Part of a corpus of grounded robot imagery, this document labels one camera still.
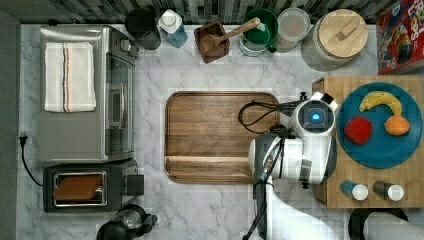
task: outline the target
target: blue plate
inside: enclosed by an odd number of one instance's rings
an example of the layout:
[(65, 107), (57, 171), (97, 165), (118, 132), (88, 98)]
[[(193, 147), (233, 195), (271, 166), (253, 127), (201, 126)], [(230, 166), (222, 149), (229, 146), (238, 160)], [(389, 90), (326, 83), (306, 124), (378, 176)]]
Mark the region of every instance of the blue plate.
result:
[[(373, 91), (385, 91), (396, 96), (402, 103), (402, 116), (411, 128), (402, 136), (392, 136), (386, 132), (384, 123), (393, 116), (386, 105), (379, 105), (364, 112), (359, 111), (362, 99)], [(357, 145), (344, 134), (346, 123), (356, 116), (371, 121), (372, 135), (364, 145)], [(353, 91), (340, 107), (337, 115), (337, 134), (346, 152), (359, 163), (372, 168), (390, 168), (396, 166), (414, 153), (421, 140), (422, 118), (417, 103), (403, 89), (389, 83), (376, 82), (363, 85)]]

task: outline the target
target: green pot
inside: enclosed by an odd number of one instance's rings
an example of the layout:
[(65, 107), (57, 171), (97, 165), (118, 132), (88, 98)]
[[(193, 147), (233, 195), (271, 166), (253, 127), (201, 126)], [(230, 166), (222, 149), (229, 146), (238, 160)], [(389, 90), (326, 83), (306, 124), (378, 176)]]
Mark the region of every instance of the green pot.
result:
[(254, 17), (258, 17), (261, 20), (261, 24), (243, 33), (246, 38), (246, 42), (244, 42), (245, 47), (253, 51), (266, 48), (272, 53), (275, 52), (274, 38), (278, 34), (277, 18), (272, 12), (258, 8), (248, 12), (244, 17), (243, 23)]

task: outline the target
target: toaster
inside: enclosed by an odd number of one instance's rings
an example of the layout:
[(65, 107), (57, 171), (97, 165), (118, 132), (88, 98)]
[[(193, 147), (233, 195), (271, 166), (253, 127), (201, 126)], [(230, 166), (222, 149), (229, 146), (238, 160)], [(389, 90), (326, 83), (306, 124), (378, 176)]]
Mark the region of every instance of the toaster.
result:
[(46, 213), (118, 211), (144, 194), (134, 159), (104, 164), (60, 164), (43, 171)]

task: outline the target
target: cereal box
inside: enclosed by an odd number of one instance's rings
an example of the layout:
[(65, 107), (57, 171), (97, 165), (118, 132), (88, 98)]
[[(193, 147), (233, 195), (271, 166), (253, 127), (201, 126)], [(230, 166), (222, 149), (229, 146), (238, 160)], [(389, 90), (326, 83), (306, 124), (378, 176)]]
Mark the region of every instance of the cereal box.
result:
[(424, 0), (402, 0), (377, 21), (378, 74), (424, 66)]

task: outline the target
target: tile backsplash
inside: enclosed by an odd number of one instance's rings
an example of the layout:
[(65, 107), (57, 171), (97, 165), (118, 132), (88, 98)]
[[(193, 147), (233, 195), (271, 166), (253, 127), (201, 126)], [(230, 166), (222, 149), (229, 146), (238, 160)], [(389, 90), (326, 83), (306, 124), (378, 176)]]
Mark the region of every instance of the tile backsplash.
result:
[(250, 10), (264, 8), (278, 16), (284, 9), (299, 7), (312, 21), (335, 9), (358, 12), (368, 23), (398, 3), (398, 0), (49, 0), (76, 23), (124, 23), (133, 9), (148, 8), (160, 17), (172, 9), (184, 24), (205, 24), (219, 19), (223, 24), (240, 24)]

